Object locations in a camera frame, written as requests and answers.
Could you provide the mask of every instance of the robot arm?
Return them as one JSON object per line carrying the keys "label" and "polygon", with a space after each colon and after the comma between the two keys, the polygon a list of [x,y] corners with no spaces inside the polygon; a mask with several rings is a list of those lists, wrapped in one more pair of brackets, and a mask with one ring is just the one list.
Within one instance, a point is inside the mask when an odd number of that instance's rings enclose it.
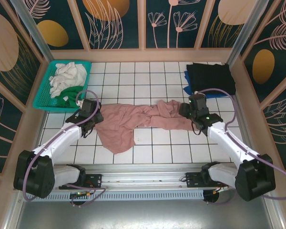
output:
{"label": "robot arm", "polygon": [[24,150],[20,153],[14,179],[15,189],[22,190],[24,175],[29,163],[52,139],[55,139],[55,141],[44,149],[31,168],[26,191],[32,195],[45,198],[54,188],[65,184],[83,186],[85,181],[85,169],[83,167],[77,165],[54,167],[54,165],[59,156],[65,152],[71,143],[81,137],[86,137],[93,130],[95,124],[103,121],[100,113],[101,104],[99,104],[98,111],[89,121],[67,129],[71,125],[77,124],[91,116],[96,105],[96,101],[85,99],[80,110],[69,117],[61,130],[49,141],[31,152]]}
{"label": "robot arm", "polygon": [[[212,140],[216,141],[229,155],[236,168],[228,167],[219,162],[212,162],[202,167],[201,175],[207,183],[210,180],[219,181],[236,188],[239,196],[250,201],[275,189],[273,168],[259,163],[247,154],[252,153],[270,163],[268,155],[259,155],[239,140],[229,129],[225,130],[225,123],[217,114],[209,114],[206,107],[206,97],[203,94],[194,94],[189,97],[189,104],[182,104],[179,113],[191,119],[196,128]],[[229,135],[241,145],[241,149]]]}

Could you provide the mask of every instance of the white cloth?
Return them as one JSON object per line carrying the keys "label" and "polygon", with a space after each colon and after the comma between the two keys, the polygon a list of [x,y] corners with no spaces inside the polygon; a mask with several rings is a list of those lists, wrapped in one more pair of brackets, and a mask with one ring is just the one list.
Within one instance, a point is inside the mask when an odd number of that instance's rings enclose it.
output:
{"label": "white cloth", "polygon": [[50,89],[51,98],[60,95],[68,87],[84,86],[87,71],[81,63],[57,63],[56,67],[55,76],[49,78],[50,85],[52,86]]}

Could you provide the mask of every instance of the plastic basket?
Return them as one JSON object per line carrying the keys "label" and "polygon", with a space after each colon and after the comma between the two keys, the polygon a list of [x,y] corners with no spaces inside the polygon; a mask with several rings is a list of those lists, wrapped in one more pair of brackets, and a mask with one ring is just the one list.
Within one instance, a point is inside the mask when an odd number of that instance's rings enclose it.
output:
{"label": "plastic basket", "polygon": [[[58,112],[58,113],[74,113],[76,110],[78,110],[77,108],[65,108],[65,107],[57,107],[57,99],[53,98],[51,99],[51,95],[50,95],[50,81],[49,78],[50,76],[54,76],[55,75],[55,71],[56,71],[56,67],[55,65],[57,63],[64,63],[64,64],[68,64],[70,62],[75,62],[75,64],[79,64],[81,63],[84,68],[87,71],[87,77],[86,77],[86,81],[85,84],[83,86],[83,90],[87,89],[88,86],[88,81],[89,81],[89,76],[90,76],[90,69],[91,69],[91,62],[88,61],[72,61],[72,60],[55,60],[50,62],[48,69],[43,77],[43,80],[41,82],[41,85],[39,87],[39,90],[36,94],[36,97],[34,99],[33,102],[33,107],[36,109],[41,109],[41,110],[45,110],[45,111],[52,111],[52,112]],[[82,93],[80,95],[80,99],[84,99],[85,97],[85,93]]]}

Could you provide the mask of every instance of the blue cloth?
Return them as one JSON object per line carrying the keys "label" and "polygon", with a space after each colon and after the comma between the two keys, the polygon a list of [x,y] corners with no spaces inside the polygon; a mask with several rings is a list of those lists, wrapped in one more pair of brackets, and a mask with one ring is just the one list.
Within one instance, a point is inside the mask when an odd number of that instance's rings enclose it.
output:
{"label": "blue cloth", "polygon": [[[192,95],[193,92],[192,92],[192,89],[191,89],[191,83],[190,83],[190,77],[189,77],[189,72],[188,71],[185,71],[185,79],[187,81],[187,83],[189,84],[188,86],[186,86],[183,90],[188,94],[188,95]],[[205,94],[206,98],[207,99],[210,99],[210,98],[218,98],[218,97],[224,97],[225,95],[224,94]]]}

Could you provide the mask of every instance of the metal floor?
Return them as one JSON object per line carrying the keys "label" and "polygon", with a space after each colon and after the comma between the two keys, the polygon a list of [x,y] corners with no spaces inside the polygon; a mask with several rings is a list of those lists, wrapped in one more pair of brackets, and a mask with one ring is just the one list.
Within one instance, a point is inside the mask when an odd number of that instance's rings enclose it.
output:
{"label": "metal floor", "polygon": [[236,196],[225,206],[202,200],[97,201],[85,208],[68,202],[24,203],[17,229],[270,229],[261,198]]}

